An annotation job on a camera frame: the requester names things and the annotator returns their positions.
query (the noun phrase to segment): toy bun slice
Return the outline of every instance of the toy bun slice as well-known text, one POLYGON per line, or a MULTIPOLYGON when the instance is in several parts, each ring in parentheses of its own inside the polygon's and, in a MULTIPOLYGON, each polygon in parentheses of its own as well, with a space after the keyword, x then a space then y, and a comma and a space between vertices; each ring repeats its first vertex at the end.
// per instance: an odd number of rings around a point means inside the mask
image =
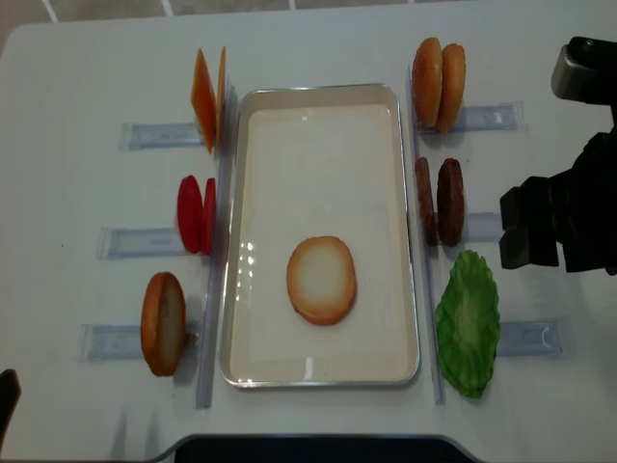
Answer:
POLYGON ((443 89, 437 129, 441 133, 452 130, 459 115, 465 90, 465 49, 451 43, 443 49, 443 89))
POLYGON ((442 46, 431 37, 416 52, 412 69, 414 107, 424 127, 437 121, 442 99, 442 46))
POLYGON ((332 325, 351 310, 356 274, 351 253, 334 236, 309 238, 287 265, 287 292, 296 312, 316 325, 332 325))
POLYGON ((186 336, 184 294, 170 272, 154 275, 144 297, 142 351, 152 373, 171 376, 180 361, 186 336))

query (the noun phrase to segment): top bun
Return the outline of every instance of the top bun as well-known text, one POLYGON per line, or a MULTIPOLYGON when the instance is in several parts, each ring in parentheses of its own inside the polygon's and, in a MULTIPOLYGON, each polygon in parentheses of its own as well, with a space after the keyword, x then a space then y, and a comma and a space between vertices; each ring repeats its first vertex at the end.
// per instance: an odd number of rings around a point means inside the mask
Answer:
POLYGON ((442 46, 434 37, 422 42, 412 70, 414 107, 426 128, 434 127, 442 99, 442 46))

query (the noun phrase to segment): lettuce leaf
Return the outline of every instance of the lettuce leaf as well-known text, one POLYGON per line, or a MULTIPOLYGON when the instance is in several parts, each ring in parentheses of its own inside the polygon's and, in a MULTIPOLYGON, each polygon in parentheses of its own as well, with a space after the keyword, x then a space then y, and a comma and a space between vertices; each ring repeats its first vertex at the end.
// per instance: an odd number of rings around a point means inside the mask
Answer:
POLYGON ((437 306, 442 375, 462 395, 480 398, 493 377, 499 312, 497 286, 484 258, 464 251, 437 306))

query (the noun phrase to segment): red tomato slice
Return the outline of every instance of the red tomato slice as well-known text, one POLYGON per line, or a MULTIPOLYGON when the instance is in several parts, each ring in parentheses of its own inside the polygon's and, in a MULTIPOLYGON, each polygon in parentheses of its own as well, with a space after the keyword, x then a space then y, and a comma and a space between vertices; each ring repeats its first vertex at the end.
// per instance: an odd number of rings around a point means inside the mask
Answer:
POLYGON ((201 205, 200 185, 193 176, 182 179, 177 192, 177 227, 184 248, 196 254, 201 246, 201 205))
POLYGON ((212 252, 212 238, 216 221, 216 182, 209 178, 205 184, 205 199, 203 200, 203 216, 201 217, 201 251, 207 256, 212 252))

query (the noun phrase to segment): metal tray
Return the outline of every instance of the metal tray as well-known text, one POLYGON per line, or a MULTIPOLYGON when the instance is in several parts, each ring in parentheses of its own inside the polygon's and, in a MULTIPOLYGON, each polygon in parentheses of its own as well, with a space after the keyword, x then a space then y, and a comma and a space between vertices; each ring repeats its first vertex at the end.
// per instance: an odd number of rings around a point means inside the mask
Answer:
POLYGON ((384 85, 257 91, 240 108, 220 360, 241 388, 395 385, 419 364, 400 109, 384 85), (294 248, 332 234, 358 279, 352 311, 294 312, 294 248))

